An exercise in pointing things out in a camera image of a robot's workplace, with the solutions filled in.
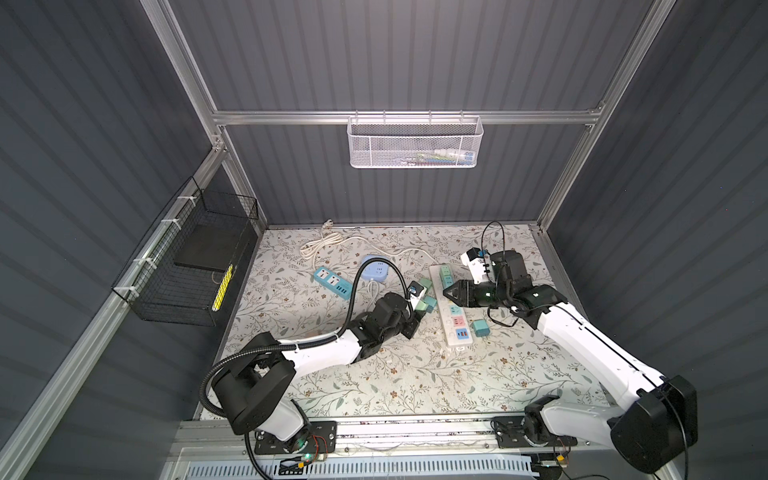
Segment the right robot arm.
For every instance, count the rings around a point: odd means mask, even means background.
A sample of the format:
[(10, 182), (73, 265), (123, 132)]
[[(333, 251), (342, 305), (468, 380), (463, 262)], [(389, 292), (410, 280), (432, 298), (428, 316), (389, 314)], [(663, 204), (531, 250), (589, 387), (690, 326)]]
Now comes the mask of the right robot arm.
[(630, 466), (654, 474), (678, 456), (688, 458), (698, 440), (695, 387), (668, 377), (616, 344), (548, 284), (536, 285), (515, 250), (487, 254), (471, 248), (461, 256), (469, 280), (444, 288), (463, 308), (506, 309), (550, 339), (590, 372), (613, 399), (592, 407), (546, 394), (524, 410), (521, 430), (533, 446), (570, 436), (613, 448)]

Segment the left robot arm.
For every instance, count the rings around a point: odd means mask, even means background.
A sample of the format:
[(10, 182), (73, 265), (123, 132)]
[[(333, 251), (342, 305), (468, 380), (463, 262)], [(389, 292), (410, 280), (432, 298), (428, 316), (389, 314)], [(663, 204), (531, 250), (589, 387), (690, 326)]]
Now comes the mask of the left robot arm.
[(266, 432), (290, 451), (303, 447), (311, 423), (294, 400), (286, 397), (293, 381), (321, 370), (359, 363), (379, 353), (397, 335), (407, 338), (418, 329), (413, 306), (418, 299), (388, 292), (374, 309), (353, 318), (342, 334), (315, 341), (309, 348), (257, 335), (210, 379), (219, 401), (219, 415), (233, 433)]

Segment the long white power strip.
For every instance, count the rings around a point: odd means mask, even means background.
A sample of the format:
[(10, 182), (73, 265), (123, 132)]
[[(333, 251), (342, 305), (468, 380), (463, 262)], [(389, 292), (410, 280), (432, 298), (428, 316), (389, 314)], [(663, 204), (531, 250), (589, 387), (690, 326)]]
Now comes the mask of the long white power strip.
[(445, 333), (447, 345), (452, 348), (464, 348), (473, 343), (469, 322), (464, 310), (443, 296), (440, 275), (441, 266), (433, 265), (429, 267), (434, 296), (438, 305), (440, 323)]

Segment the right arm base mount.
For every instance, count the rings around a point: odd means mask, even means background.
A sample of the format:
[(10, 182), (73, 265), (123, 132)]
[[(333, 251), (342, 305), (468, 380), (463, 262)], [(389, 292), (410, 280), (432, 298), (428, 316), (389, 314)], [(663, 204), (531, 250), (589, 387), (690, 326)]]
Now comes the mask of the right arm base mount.
[(544, 424), (524, 414), (495, 416), (490, 420), (492, 433), (500, 448), (565, 447), (578, 445), (576, 437), (552, 434)]

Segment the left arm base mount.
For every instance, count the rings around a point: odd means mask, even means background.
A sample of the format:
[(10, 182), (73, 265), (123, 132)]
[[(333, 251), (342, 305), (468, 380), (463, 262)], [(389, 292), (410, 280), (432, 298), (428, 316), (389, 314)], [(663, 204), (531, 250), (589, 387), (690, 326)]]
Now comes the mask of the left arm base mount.
[(335, 421), (311, 421), (308, 427), (286, 441), (257, 430), (252, 446), (256, 455), (324, 456), (335, 452), (337, 430), (338, 423)]

